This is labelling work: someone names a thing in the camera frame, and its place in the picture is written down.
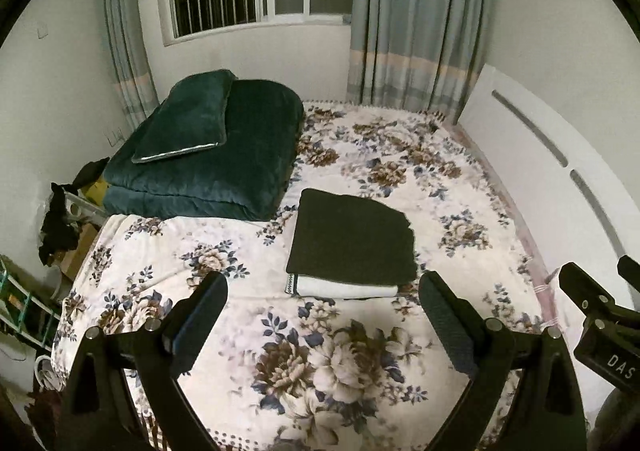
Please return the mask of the black white striped garment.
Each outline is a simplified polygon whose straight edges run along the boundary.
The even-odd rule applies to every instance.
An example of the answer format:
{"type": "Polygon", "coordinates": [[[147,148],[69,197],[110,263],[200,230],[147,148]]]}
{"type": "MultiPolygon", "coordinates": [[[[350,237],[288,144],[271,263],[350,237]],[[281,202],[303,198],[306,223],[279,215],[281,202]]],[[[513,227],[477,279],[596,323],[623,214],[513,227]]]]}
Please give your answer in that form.
{"type": "Polygon", "coordinates": [[[371,199],[302,192],[286,272],[352,285],[400,286],[418,274],[404,213],[371,199]]]}

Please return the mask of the cream white garment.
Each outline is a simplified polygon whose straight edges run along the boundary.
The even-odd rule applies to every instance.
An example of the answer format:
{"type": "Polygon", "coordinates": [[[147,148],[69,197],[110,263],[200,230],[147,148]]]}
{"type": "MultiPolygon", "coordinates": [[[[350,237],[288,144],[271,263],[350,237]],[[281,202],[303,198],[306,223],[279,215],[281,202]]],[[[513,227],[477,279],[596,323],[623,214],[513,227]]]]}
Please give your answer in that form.
{"type": "Polygon", "coordinates": [[[368,299],[394,297],[397,286],[361,285],[323,280],[306,275],[289,275],[284,292],[291,296],[329,299],[368,299]]]}

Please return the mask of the white bed headboard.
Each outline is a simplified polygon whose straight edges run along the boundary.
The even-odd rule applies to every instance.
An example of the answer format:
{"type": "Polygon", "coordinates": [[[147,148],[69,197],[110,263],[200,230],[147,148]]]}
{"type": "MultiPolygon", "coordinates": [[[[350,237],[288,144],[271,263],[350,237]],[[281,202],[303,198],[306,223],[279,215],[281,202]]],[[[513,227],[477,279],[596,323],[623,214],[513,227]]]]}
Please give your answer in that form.
{"type": "Polygon", "coordinates": [[[639,208],[593,146],[558,112],[489,64],[483,67],[459,126],[514,209],[544,319],[575,348],[585,317],[561,291],[559,271],[577,263],[617,304],[639,305],[617,273],[620,256],[639,256],[639,208]]]}

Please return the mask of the green white rack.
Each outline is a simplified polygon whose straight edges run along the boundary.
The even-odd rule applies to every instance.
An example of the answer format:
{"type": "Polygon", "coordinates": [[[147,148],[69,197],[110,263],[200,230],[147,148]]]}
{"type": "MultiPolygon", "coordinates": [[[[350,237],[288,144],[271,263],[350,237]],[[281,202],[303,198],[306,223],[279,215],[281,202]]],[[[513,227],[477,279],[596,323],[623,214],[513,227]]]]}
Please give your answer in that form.
{"type": "Polygon", "coordinates": [[[50,353],[61,306],[44,297],[43,286],[8,256],[1,256],[1,329],[50,353]]]}

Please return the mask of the cardboard box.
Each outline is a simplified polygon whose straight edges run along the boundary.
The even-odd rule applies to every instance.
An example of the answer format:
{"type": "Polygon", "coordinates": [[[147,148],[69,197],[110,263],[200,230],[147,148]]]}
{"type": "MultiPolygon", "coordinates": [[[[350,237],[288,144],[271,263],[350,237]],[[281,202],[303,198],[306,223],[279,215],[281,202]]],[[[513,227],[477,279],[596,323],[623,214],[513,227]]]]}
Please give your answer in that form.
{"type": "Polygon", "coordinates": [[[76,279],[85,258],[91,251],[98,233],[99,230],[96,229],[96,226],[93,224],[85,224],[80,230],[76,249],[67,251],[62,257],[58,267],[60,267],[62,274],[66,275],[70,280],[74,281],[76,279]]]}

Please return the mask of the floral bed sheet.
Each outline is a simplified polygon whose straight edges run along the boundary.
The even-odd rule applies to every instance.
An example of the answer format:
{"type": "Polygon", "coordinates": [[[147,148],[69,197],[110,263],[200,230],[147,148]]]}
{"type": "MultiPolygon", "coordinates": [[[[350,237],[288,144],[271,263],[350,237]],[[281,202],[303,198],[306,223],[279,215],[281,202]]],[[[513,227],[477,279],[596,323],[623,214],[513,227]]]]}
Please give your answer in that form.
{"type": "Polygon", "coordinates": [[[454,370],[410,284],[393,297],[293,297],[285,266],[300,193],[373,199],[403,212],[420,271],[435,270],[484,317],[537,333],[544,313],[529,256],[495,180],[436,116],[306,104],[292,180],[268,222],[108,219],[55,334],[66,377],[89,327],[139,329],[206,273],[229,299],[182,390],[230,450],[421,450],[456,403],[454,370]]]}

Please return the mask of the black cloth on shelf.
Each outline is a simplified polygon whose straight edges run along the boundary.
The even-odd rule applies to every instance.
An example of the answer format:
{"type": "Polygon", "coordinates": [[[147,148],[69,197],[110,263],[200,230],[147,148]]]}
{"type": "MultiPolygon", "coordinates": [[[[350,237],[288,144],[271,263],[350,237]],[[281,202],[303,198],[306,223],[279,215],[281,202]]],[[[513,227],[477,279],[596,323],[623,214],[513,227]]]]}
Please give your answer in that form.
{"type": "Polygon", "coordinates": [[[110,186],[104,179],[109,158],[84,165],[70,184],[50,185],[46,214],[40,228],[38,256],[50,267],[58,254],[77,249],[85,225],[101,226],[105,222],[103,202],[110,186]]]}

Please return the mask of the dark green folded quilt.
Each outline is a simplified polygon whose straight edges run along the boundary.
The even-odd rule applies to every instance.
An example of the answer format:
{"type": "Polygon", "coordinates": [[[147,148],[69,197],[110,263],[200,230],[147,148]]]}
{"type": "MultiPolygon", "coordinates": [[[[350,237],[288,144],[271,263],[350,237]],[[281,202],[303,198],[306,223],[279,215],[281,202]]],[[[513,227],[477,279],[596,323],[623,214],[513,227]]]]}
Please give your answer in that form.
{"type": "Polygon", "coordinates": [[[228,98],[227,141],[222,146],[136,164],[134,152],[159,114],[153,112],[106,165],[107,214],[248,222],[265,222],[276,214],[304,122],[303,101],[294,90],[267,80],[236,81],[228,98]]]}

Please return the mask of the dark green pillow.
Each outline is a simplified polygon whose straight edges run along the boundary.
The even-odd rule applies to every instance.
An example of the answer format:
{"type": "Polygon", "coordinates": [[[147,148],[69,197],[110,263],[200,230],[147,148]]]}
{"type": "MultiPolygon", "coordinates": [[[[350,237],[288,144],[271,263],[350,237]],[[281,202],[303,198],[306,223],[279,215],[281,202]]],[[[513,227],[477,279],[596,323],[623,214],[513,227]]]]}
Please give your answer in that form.
{"type": "Polygon", "coordinates": [[[227,69],[178,81],[155,111],[132,162],[148,164],[223,146],[226,110],[236,76],[227,69]]]}

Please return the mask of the grey blue right curtain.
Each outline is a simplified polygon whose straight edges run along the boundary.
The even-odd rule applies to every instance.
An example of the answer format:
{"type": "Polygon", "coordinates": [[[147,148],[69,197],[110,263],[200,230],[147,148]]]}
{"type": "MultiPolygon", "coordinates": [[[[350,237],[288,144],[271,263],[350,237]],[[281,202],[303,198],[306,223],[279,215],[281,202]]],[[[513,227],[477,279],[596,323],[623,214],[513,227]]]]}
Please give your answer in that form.
{"type": "Polygon", "coordinates": [[[455,123],[484,66],[492,0],[352,0],[347,99],[455,123]]]}

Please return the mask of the grey blue curtain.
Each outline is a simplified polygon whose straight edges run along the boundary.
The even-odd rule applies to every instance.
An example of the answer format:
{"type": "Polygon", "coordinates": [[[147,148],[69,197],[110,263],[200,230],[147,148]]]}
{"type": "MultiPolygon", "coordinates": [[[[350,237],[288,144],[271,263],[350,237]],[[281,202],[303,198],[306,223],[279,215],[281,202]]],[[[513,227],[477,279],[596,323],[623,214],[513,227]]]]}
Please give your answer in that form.
{"type": "Polygon", "coordinates": [[[143,41],[139,0],[102,0],[115,87],[127,123],[136,130],[158,107],[143,41]]]}
{"type": "Polygon", "coordinates": [[[484,66],[492,0],[352,0],[347,99],[455,123],[484,66]]]}

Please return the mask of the grey blue left curtain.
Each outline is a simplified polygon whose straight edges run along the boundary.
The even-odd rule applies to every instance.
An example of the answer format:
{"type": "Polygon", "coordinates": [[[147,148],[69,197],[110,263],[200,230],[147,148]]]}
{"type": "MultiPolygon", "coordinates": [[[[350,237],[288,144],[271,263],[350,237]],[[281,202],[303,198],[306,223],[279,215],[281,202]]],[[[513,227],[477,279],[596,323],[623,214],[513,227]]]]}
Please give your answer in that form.
{"type": "Polygon", "coordinates": [[[139,0],[102,0],[115,87],[127,123],[136,130],[158,107],[143,41],[139,0]]]}

